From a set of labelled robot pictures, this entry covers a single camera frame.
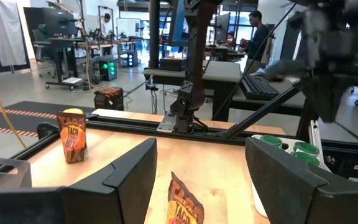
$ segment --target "black shirt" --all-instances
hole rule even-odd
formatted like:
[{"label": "black shirt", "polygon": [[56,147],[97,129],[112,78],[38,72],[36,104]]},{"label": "black shirt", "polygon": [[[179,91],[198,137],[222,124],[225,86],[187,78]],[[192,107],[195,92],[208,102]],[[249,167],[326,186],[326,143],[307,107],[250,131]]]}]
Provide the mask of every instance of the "black shirt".
[{"label": "black shirt", "polygon": [[268,36],[268,34],[269,28],[267,28],[267,26],[265,25],[262,25],[256,30],[254,38],[252,38],[252,40],[248,43],[248,59],[255,59],[256,61],[261,61],[267,41],[263,43],[262,48],[259,50],[258,54],[256,54],[256,51],[258,50],[262,42],[265,40],[265,38]]}]

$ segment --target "computer monitor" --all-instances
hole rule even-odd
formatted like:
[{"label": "computer monitor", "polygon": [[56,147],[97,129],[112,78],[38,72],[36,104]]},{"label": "computer monitor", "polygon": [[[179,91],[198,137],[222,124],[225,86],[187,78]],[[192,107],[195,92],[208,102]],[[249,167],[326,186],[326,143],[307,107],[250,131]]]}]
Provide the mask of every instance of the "computer monitor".
[{"label": "computer monitor", "polygon": [[229,33],[230,12],[216,18],[216,40],[227,40]]},{"label": "computer monitor", "polygon": [[61,9],[42,8],[48,35],[77,34],[76,20],[69,12]]},{"label": "computer monitor", "polygon": [[185,18],[185,0],[173,0],[172,4],[168,45],[172,47],[184,47],[187,46],[190,39],[190,28]]}]

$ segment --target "white tray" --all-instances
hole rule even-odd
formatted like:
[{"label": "white tray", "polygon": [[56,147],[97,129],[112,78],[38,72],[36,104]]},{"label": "white tray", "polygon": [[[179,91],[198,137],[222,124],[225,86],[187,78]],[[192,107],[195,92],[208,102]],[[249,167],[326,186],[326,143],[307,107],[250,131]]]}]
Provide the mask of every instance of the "white tray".
[{"label": "white tray", "polygon": [[[261,135],[253,135],[252,136],[253,138],[256,138],[256,139],[260,139],[260,137],[262,137]],[[288,149],[285,150],[287,153],[290,153],[290,154],[294,154],[295,151],[293,150],[293,146],[295,145],[296,142],[303,142],[303,141],[300,141],[300,140],[294,140],[294,139],[286,139],[286,138],[279,138],[281,139],[281,141],[285,144],[288,144]],[[324,156],[323,156],[323,152],[320,151],[320,154],[319,156],[317,157],[317,159],[320,161],[320,165],[318,167],[330,172],[330,170],[328,169],[328,167],[326,166],[326,164],[324,163]],[[266,211],[264,209],[264,206],[262,205],[262,202],[260,201],[259,199],[259,196],[258,196],[258,192],[256,191],[256,188],[254,186],[254,183],[252,182],[252,179],[251,179],[251,183],[252,183],[252,194],[254,195],[254,204],[255,204],[255,208],[256,210],[261,214],[263,215],[264,217],[267,217],[266,215]]]}]

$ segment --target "concrete floor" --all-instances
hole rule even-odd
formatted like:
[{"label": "concrete floor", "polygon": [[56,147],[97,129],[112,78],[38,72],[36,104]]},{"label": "concrete floor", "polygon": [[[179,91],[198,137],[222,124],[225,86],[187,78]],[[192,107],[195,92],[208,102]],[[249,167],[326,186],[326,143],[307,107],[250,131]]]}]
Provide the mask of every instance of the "concrete floor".
[{"label": "concrete floor", "polygon": [[[62,86],[50,86],[50,89],[45,89],[45,81],[51,80],[47,72],[50,67],[45,65],[32,64],[32,70],[17,71],[15,74],[3,73],[0,74],[0,96],[4,106],[12,105],[20,101],[38,101],[45,103],[58,103],[66,105],[78,105],[93,107],[93,92],[75,90],[70,92],[68,88]],[[118,79],[112,82],[103,83],[104,86],[119,86],[124,91],[131,91],[135,87],[141,85],[145,79],[142,74],[143,67],[132,69],[121,69],[119,71]],[[165,89],[177,88],[177,86],[166,86]],[[157,93],[158,98],[158,114],[164,114],[163,109],[163,95]],[[166,108],[169,108],[175,101],[176,96],[167,94],[165,99]],[[354,106],[354,101],[358,99],[358,92],[354,95],[345,94],[342,101],[337,121],[349,128],[358,135],[358,107]],[[151,113],[151,97],[150,92],[145,91],[144,86],[138,88],[129,98],[126,98],[124,102],[129,102],[127,111]],[[242,110],[230,110],[229,121],[236,123],[242,121],[248,117],[252,111]],[[196,113],[197,117],[201,119],[211,119],[212,114],[212,102],[205,104]],[[295,134],[296,127],[298,125],[299,118],[294,116],[268,114],[257,122],[258,125],[265,126],[278,126],[284,129],[287,134]],[[339,141],[355,141],[352,136],[348,135],[341,128],[335,124],[323,124],[320,125],[321,137],[323,139],[333,139]],[[13,154],[22,150],[22,146],[11,134],[0,134],[0,157],[10,157]],[[36,141],[35,138],[24,138],[27,145]]]}]

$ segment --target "snack bag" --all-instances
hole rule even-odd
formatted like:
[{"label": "snack bag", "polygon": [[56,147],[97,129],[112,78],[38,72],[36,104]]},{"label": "snack bag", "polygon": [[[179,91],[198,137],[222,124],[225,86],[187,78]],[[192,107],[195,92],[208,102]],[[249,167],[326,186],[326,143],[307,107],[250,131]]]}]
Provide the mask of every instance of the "snack bag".
[{"label": "snack bag", "polygon": [[168,189],[167,224],[202,224],[204,207],[173,173]]},{"label": "snack bag", "polygon": [[57,114],[67,163],[82,162],[86,149],[86,116],[82,110],[68,109]]}]

